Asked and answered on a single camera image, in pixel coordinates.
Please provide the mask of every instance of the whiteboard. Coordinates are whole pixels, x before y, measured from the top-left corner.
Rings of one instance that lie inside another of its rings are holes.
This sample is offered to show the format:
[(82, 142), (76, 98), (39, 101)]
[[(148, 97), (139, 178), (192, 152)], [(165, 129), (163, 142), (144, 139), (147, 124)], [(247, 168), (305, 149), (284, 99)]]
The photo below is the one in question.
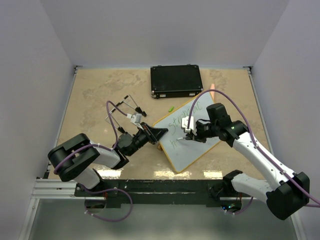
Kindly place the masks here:
[[(196, 97), (153, 125), (155, 128), (167, 128), (169, 130), (169, 132), (161, 138), (159, 143), (174, 171), (177, 173), (184, 171), (220, 141), (218, 137), (208, 138), (206, 143), (185, 139), (177, 140), (177, 138), (186, 136), (183, 129), (181, 129), (181, 119), (189, 115), (191, 105), (195, 98)], [(209, 116), (206, 107), (213, 103), (214, 100), (210, 92), (203, 94), (193, 108), (192, 115), (194, 119), (208, 120)]]

